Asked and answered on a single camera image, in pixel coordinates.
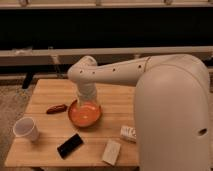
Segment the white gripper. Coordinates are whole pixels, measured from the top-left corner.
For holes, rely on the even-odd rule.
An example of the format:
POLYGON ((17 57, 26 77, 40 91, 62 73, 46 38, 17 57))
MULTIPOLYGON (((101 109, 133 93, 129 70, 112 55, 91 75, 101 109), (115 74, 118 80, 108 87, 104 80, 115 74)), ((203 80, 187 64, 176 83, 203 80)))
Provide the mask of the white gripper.
POLYGON ((83 105, 85 102, 97 102, 97 89, 94 83, 77 85, 78 104, 83 105))

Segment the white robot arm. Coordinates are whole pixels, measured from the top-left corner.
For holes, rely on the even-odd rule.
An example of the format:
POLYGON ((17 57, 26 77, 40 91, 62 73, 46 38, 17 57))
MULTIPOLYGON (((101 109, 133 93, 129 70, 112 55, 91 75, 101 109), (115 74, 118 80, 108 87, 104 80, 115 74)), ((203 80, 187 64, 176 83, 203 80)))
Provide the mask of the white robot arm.
POLYGON ((99 66, 91 56, 68 70, 80 100, 97 83, 135 88, 134 121, 140 171, 210 171, 210 78, 188 54, 149 56, 99 66))

